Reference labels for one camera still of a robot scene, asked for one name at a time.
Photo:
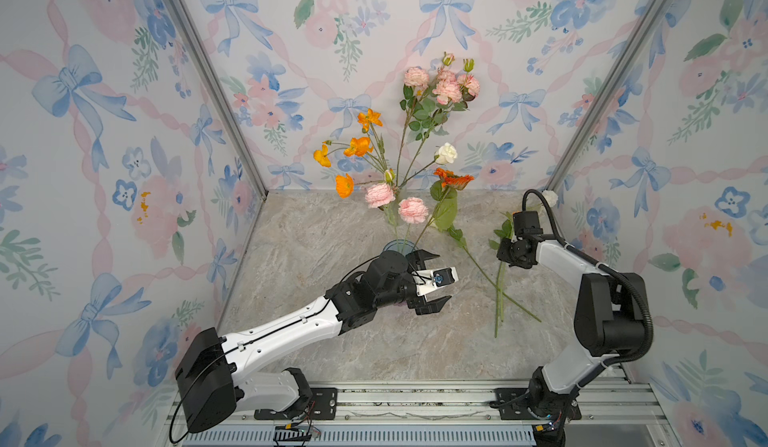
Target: white rose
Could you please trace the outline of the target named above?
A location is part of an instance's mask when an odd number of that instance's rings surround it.
[[[435,163],[440,165],[453,164],[458,157],[456,148],[446,142],[435,152]]]

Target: orange poppy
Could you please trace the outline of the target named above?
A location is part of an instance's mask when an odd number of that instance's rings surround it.
[[[331,160],[328,158],[328,146],[323,144],[321,151],[315,151],[313,156],[315,160],[323,167],[330,167]]]
[[[368,137],[360,137],[359,139],[352,138],[352,140],[350,140],[350,148],[344,150],[344,155],[347,157],[351,157],[352,155],[362,157],[369,152],[373,152],[371,139]]]
[[[368,109],[368,114],[363,114],[360,112],[360,114],[357,115],[357,121],[362,125],[362,131],[368,132],[368,129],[371,128],[371,124],[376,124],[377,126],[383,126],[382,122],[379,121],[379,116],[381,113],[374,112],[372,109]]]
[[[339,193],[339,197],[342,199],[348,198],[352,195],[352,191],[355,190],[355,182],[352,180],[349,174],[345,177],[340,175],[336,176],[336,192]]]

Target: floral wallpaper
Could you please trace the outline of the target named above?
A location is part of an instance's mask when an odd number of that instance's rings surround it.
[[[0,445],[153,445],[260,199],[162,0],[0,25]]]
[[[766,16],[674,0],[559,188],[571,242],[645,279],[654,346],[630,367],[686,447],[768,445]]]
[[[471,188],[542,186],[638,19],[637,0],[185,1],[269,189],[377,178],[360,159],[337,152],[326,169],[312,153],[360,128],[369,108],[382,113],[387,150],[398,150],[403,72],[434,71],[445,51],[474,58],[482,87],[425,148],[455,145],[454,170],[478,179]],[[641,73],[621,105],[638,94]],[[620,108],[611,127],[637,115]],[[408,131],[408,144],[415,136]],[[406,160],[415,152],[410,145]],[[410,188],[435,179],[421,174]]]

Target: orange gerbera daisy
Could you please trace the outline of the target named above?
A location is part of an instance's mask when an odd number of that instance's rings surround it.
[[[342,199],[348,198],[352,195],[352,191],[355,190],[355,182],[352,180],[349,174],[345,177],[340,175],[336,176],[336,192],[339,193],[339,197]]]
[[[351,157],[352,155],[362,157],[369,152],[373,152],[371,139],[368,137],[360,137],[359,139],[352,138],[350,141],[350,148],[344,150],[344,155],[347,157]]]
[[[368,129],[371,128],[371,124],[383,126],[382,122],[379,121],[380,115],[381,114],[379,112],[374,112],[372,109],[368,109],[368,114],[363,114],[360,112],[360,114],[357,115],[357,121],[362,126],[362,131],[368,132]]]
[[[315,151],[313,156],[315,160],[323,167],[330,167],[331,160],[328,158],[328,146],[323,144],[321,151]]]
[[[458,176],[451,171],[447,171],[443,168],[437,168],[435,175],[442,181],[442,188],[452,187],[457,191],[463,191],[469,182],[474,181],[475,178],[471,175]]]

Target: blue bow pattern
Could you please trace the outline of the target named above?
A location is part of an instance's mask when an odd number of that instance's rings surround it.
[[[305,181],[299,177],[300,175],[304,175],[304,166],[299,162],[293,162],[291,165],[271,164],[268,165],[266,169],[273,175],[283,174],[283,185],[278,187],[278,189],[281,191],[289,186],[292,181],[299,184],[307,191],[310,190],[310,185],[312,185],[312,182]]]
[[[219,42],[218,52],[223,52],[227,57],[230,56],[230,45],[232,39],[236,39],[240,35],[240,23],[238,19],[245,25],[245,28],[254,35],[256,40],[264,44],[267,49],[272,50],[270,41],[266,40],[267,36],[272,35],[272,31],[259,26],[254,21],[248,19],[239,10],[233,8],[246,10],[248,12],[259,11],[258,0],[200,0],[203,3],[203,7],[211,14],[215,14],[218,11],[224,9],[224,17],[226,18],[226,24],[230,28],[230,36],[225,40]]]
[[[208,175],[214,173],[214,146],[210,144],[211,139],[219,144],[226,144],[226,141],[221,137],[222,131],[210,129],[213,123],[214,119],[210,116],[208,106],[203,104],[200,106],[200,116],[197,118],[197,122],[190,127],[190,139],[192,139],[192,142],[195,145],[200,145],[200,141],[203,141],[208,150]]]
[[[136,117],[123,109],[125,96],[102,96],[85,87],[99,82],[101,82],[101,72],[96,67],[93,58],[82,46],[75,44],[69,48],[67,66],[59,72],[58,77],[45,76],[38,80],[32,89],[35,100],[55,117],[63,117],[67,113],[69,99],[72,98],[75,107],[85,117],[96,135],[96,140],[91,148],[91,164],[94,172],[98,172],[99,165],[109,168],[107,158],[104,156],[104,149],[101,148],[101,140],[99,140],[102,132],[104,132],[104,125],[101,123],[101,116],[96,109],[90,102],[82,98],[78,91],[108,112],[129,121],[136,120]]]
[[[370,107],[371,96],[368,94],[361,94],[355,98],[343,99],[341,97],[334,97],[328,99],[328,108],[331,112],[344,111],[344,124],[331,132],[331,137],[338,139],[342,131],[352,125],[354,115],[351,113],[351,110],[368,112]]]
[[[648,1],[639,0],[638,5],[634,8],[634,13],[638,16],[645,14],[645,10],[648,8]],[[664,20],[667,25],[672,28],[677,25],[683,15],[688,11],[690,7],[690,0],[674,0],[667,12],[664,14]],[[667,49],[664,48],[664,40],[661,37],[661,27],[663,24],[659,24],[656,32],[654,32],[654,38],[650,41],[650,52],[648,54],[648,68],[651,68],[654,64],[656,56],[662,56],[667,53]]]
[[[107,379],[112,378],[112,372],[123,366],[118,357],[118,351],[114,345],[118,342],[120,331],[118,325],[111,320],[96,320],[96,317],[119,316],[136,312],[151,304],[149,300],[141,300],[144,288],[115,306],[108,307],[115,299],[123,286],[110,273],[102,273],[91,286],[91,302],[85,305],[80,317],[69,324],[56,344],[56,353],[64,357],[74,357],[80,354],[88,342],[91,329],[101,337],[104,337],[112,346],[107,358]]]
[[[424,55],[424,50],[429,45],[429,41],[440,37],[442,31],[446,29],[446,8],[448,7],[448,18],[451,20],[451,28],[453,28],[453,35],[456,36],[458,43],[462,45],[464,49],[467,49],[466,36],[471,36],[475,33],[465,25],[464,22],[459,20],[458,14],[454,9],[458,9],[462,12],[469,12],[475,5],[475,0],[418,0],[418,5],[422,12],[432,12],[437,9],[437,17],[435,18],[435,29],[432,30],[432,35],[416,44],[413,51],[418,51],[420,56]]]
[[[538,88],[530,94],[518,94],[517,92],[507,92],[506,94],[502,94],[498,99],[499,107],[511,106],[512,108],[509,109],[509,113],[507,114],[507,118],[504,119],[504,122],[491,126],[491,128],[488,129],[488,132],[491,132],[492,134],[498,132],[498,129],[502,128],[504,124],[508,124],[517,118],[518,111],[520,111],[520,118],[523,120],[525,128],[529,131],[532,130],[531,124],[533,122],[538,122],[540,119],[528,112],[528,106],[539,107],[546,95],[547,91],[543,88]]]
[[[621,181],[620,179],[610,179],[610,188],[616,188],[620,185],[632,188],[638,183],[640,187],[638,189],[638,195],[634,198],[634,216],[638,216],[640,208],[648,212],[648,198],[646,194],[648,181],[650,180],[650,186],[658,191],[663,186],[667,185],[667,182],[672,178],[672,173],[666,167],[656,165],[650,158],[650,154],[642,147],[638,147],[634,154],[632,154],[632,164],[639,167],[632,177],[627,181]]]

